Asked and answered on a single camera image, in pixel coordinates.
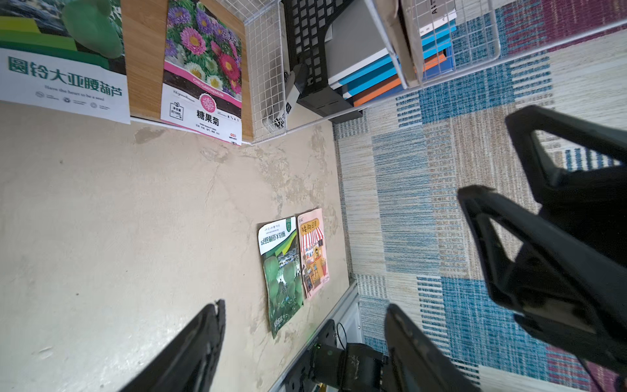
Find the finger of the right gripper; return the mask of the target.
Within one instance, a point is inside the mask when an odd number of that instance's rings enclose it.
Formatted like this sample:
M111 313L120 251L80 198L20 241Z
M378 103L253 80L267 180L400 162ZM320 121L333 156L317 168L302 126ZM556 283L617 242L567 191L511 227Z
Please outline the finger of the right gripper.
M457 198L489 297L533 338L625 372L625 266L488 187Z
M506 117L535 201L543 206L626 201L626 132L540 106Z

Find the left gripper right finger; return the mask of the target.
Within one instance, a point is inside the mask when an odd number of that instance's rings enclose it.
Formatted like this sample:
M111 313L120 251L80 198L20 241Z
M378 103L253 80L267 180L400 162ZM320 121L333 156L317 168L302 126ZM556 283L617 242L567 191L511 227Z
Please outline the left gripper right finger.
M385 340L384 391L478 390L395 304L386 311Z

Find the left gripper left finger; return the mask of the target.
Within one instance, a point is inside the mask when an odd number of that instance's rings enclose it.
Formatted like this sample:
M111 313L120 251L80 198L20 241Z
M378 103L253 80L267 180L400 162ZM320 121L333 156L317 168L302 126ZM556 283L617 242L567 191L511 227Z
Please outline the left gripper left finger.
M205 305L123 391L209 391L226 332L225 301Z

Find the green gourd seed bag top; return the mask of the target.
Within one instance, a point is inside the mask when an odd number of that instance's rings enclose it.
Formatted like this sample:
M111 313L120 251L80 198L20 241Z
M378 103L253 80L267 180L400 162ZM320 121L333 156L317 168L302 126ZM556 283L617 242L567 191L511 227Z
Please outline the green gourd seed bag top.
M268 296L269 328L272 336L277 336L305 301L297 219L287 217L263 225L258 231L258 245Z

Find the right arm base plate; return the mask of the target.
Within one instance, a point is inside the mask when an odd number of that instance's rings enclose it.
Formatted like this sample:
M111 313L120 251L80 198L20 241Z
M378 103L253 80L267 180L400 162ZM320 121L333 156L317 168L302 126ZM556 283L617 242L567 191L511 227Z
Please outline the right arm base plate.
M339 391L392 391L389 358L362 343L337 345L336 325L328 320L295 364L279 389L313 391L323 384Z

